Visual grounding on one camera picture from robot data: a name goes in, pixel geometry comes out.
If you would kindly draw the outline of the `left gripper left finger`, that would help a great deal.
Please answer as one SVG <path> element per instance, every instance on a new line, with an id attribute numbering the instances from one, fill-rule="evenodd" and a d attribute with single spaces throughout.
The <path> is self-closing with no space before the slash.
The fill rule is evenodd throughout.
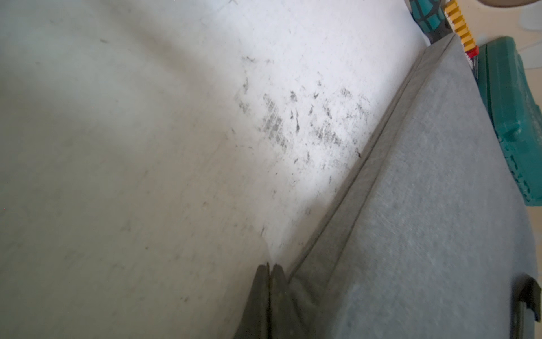
<path id="1" fill-rule="evenodd" d="M 270 267 L 259 265 L 235 339 L 270 338 Z"/>

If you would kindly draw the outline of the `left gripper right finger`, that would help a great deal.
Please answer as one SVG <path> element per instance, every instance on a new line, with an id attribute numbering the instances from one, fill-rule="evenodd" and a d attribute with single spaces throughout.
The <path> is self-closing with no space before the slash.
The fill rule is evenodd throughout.
<path id="1" fill-rule="evenodd" d="M 270 276 L 270 337 L 306 338 L 283 268 L 275 264 Z"/>

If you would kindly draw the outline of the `grey laptop bag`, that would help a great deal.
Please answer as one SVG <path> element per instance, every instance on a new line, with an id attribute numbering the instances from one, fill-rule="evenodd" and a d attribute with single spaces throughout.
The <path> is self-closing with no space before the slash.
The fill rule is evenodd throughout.
<path id="1" fill-rule="evenodd" d="M 308 338 L 535 336 L 523 198 L 459 38 L 426 48 L 289 282 Z"/>

